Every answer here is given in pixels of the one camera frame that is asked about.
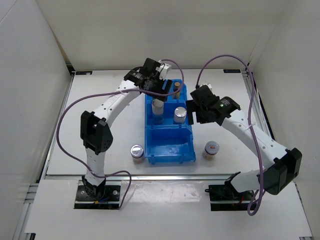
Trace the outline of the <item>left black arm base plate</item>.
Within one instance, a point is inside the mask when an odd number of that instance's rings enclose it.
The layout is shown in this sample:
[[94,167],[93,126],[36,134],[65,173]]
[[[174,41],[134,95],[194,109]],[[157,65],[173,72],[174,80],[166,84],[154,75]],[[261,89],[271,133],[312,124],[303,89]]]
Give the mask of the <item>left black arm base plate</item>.
[[103,180],[92,185],[85,178],[77,186],[74,209],[78,210],[117,210],[120,206],[120,184],[107,184]]

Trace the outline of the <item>yellow-label small brown bottle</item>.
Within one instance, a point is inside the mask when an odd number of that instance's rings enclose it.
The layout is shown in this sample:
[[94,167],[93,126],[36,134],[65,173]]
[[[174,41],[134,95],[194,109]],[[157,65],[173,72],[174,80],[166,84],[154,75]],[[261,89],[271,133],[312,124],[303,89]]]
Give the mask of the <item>yellow-label small brown bottle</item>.
[[177,100],[180,98],[180,92],[179,92],[180,87],[181,87],[181,83],[179,81],[176,81],[173,86],[173,91],[175,92],[175,94],[172,95],[173,99]]

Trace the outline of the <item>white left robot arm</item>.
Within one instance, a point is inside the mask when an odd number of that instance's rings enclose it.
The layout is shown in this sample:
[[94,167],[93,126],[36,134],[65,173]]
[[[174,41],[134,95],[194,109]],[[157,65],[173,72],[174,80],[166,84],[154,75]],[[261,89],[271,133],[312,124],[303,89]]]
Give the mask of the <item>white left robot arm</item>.
[[166,100],[171,81],[165,86],[165,78],[171,65],[147,58],[138,70],[130,70],[120,82],[117,94],[111,94],[104,103],[92,112],[84,111],[80,117],[80,138],[86,152],[88,169],[82,177],[86,193],[93,200],[106,197],[104,173],[105,154],[111,147],[111,126],[117,116],[141,91],[152,97]]

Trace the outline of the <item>white-lid spice jar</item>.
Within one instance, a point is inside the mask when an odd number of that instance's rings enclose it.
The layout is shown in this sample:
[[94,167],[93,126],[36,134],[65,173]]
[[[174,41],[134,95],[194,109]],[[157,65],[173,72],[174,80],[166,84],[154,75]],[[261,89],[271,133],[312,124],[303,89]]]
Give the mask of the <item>white-lid spice jar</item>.
[[144,156],[145,152],[144,152],[143,147],[140,144],[133,145],[130,149],[130,154],[132,157],[132,161],[135,164],[140,164],[145,159],[145,156]]
[[213,160],[215,155],[219,152],[220,146],[215,141],[208,141],[202,151],[202,157],[205,160]]

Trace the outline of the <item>blue-label silver-lid shaker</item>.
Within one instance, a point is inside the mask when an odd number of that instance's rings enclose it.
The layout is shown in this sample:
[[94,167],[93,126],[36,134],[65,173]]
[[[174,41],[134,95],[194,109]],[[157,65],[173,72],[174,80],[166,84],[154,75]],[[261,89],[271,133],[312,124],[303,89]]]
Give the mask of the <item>blue-label silver-lid shaker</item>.
[[174,110],[173,122],[174,124],[184,124],[187,117],[187,110],[179,106]]
[[152,100],[152,117],[155,125],[160,125],[164,120],[164,102],[159,99]]

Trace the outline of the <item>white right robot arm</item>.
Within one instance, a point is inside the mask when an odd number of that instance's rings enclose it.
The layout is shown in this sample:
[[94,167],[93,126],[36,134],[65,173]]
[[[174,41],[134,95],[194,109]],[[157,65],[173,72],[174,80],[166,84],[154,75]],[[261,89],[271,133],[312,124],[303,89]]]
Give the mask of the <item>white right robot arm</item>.
[[207,85],[191,92],[186,102],[190,124],[217,123],[236,136],[258,158],[259,168],[236,172],[225,182],[224,193],[230,200],[247,191],[266,191],[278,195],[299,174],[302,153],[288,149],[268,136],[259,127],[245,120],[245,113],[232,98],[214,95]]

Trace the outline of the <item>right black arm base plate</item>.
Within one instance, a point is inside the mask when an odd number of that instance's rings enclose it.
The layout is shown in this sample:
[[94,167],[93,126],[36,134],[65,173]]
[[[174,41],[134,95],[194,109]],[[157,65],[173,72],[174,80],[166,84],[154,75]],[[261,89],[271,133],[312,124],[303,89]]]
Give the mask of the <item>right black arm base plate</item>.
[[231,180],[235,175],[231,175],[224,183],[209,184],[204,191],[209,194],[211,211],[246,211],[253,198],[250,210],[256,208],[256,197],[252,190],[244,192],[235,191],[231,185]]

